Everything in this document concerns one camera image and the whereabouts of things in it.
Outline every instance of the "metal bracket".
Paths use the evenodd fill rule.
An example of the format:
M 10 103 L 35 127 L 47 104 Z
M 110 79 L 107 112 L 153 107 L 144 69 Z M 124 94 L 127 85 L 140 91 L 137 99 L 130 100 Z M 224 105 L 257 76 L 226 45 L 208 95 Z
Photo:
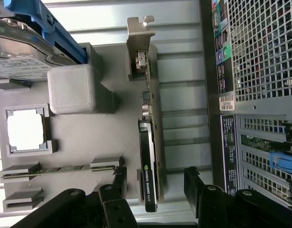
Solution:
M 143 22 L 139 22 L 137 17 L 127 19 L 128 39 L 127 49 L 129 54 L 129 65 L 135 66 L 134 71 L 145 72 L 146 56 L 149 49 L 150 38 L 156 33 L 148 28 L 149 22 L 154 22 L 153 16 L 145 16 Z

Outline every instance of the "metal mesh grille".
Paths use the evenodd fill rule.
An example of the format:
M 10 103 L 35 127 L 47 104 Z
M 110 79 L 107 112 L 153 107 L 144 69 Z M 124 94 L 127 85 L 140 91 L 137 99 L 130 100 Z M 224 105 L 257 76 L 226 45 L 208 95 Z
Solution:
M 287 200 L 287 197 L 290 196 L 290 190 L 288 188 L 277 184 L 273 180 L 264 177 L 250 169 L 247 169 L 246 177 L 285 201 Z
M 292 95 L 292 0 L 229 0 L 236 101 Z
M 264 118 L 240 118 L 241 128 L 264 132 L 285 133 L 282 120 Z
M 252 164 L 260 169 L 263 169 L 267 172 L 271 172 L 272 174 L 274 174 L 278 177 L 281 177 L 283 179 L 292 178 L 292 175 L 290 175 L 286 172 L 283 172 L 280 169 L 271 169 L 270 161 L 264 157 L 260 157 L 260 156 L 254 155 L 254 154 L 249 153 L 249 152 L 244 152 L 244 151 L 242 151 L 242 154 L 243 154 L 244 161 L 246 161 L 246 162 L 248 162 L 248 163 L 250 163 L 250 164 Z

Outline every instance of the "barcode label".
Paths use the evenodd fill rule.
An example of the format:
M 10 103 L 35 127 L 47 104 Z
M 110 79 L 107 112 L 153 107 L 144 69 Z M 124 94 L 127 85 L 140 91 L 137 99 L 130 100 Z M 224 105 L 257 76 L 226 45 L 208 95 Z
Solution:
M 233 95 L 219 97 L 220 111 L 235 110 L 235 101 Z

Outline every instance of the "blue latch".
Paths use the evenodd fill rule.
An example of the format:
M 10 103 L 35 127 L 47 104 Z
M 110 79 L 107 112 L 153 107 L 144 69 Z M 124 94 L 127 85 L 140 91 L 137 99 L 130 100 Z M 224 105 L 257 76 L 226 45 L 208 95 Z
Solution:
M 66 50 L 77 63 L 87 63 L 87 54 L 40 0 L 3 0 L 4 7 L 15 14 L 31 17 L 42 28 L 42 37 L 59 50 Z
M 292 156 L 284 154 L 282 152 L 270 153 L 270 167 L 271 169 L 280 169 L 282 171 L 292 173 Z

